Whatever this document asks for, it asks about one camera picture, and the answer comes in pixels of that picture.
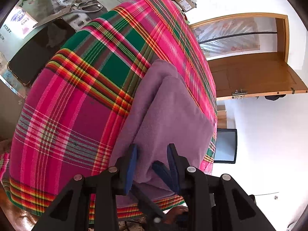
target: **floor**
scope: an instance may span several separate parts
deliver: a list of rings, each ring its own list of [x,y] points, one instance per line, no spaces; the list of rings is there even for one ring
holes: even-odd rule
[[[0,81],[0,138],[13,137],[24,100]]]

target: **cardboard box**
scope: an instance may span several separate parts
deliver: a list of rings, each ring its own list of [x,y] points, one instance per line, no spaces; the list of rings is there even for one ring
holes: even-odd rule
[[[187,12],[196,7],[196,5],[191,0],[175,0],[175,1],[183,9],[184,12]]]

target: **plaid cloth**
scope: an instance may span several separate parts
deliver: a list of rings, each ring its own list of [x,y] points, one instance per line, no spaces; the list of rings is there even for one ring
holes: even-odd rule
[[[130,0],[77,32],[35,81],[0,176],[18,207],[41,215],[76,174],[108,166],[135,91],[153,56],[172,63],[192,98],[216,129],[215,84],[202,51],[171,0]],[[212,170],[212,138],[200,168]],[[180,196],[156,201],[162,209]],[[94,198],[90,209],[93,220]],[[136,205],[119,218],[140,215]]]

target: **metal screw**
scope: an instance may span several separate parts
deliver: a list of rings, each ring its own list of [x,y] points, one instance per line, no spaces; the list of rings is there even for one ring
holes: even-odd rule
[[[190,172],[190,173],[194,173],[194,172],[196,172],[196,168],[190,166],[190,167],[187,168],[187,171]]]
[[[231,176],[229,174],[222,175],[223,180],[231,180]]]
[[[81,180],[82,179],[82,175],[75,175],[74,176],[74,180]]]
[[[161,219],[159,217],[155,217],[153,220],[154,223],[160,223]]]
[[[115,173],[115,172],[118,171],[118,168],[117,167],[109,167],[108,171],[111,172],[111,173]]]

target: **wooden door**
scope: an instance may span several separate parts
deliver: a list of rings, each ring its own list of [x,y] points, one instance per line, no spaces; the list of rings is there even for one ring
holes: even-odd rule
[[[210,60],[208,64],[217,100],[307,93],[308,90],[277,52],[230,56]]]

